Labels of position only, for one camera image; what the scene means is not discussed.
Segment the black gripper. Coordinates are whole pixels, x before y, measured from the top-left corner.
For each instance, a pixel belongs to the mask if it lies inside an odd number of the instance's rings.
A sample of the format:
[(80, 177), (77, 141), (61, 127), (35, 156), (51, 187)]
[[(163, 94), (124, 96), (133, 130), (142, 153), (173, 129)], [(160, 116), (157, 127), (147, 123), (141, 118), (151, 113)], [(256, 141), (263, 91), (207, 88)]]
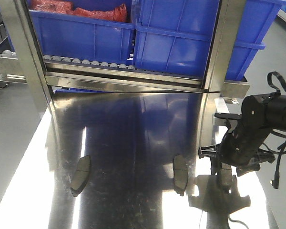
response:
[(266, 125), (267, 94), (251, 95), (242, 102), (242, 117), (232, 132), (226, 132), (220, 144), (200, 147), (199, 158), (217, 158), (218, 149), (221, 162), (236, 167), (240, 177), (252, 171), (258, 171), (263, 162), (273, 163), (272, 153), (259, 151), (272, 128)]

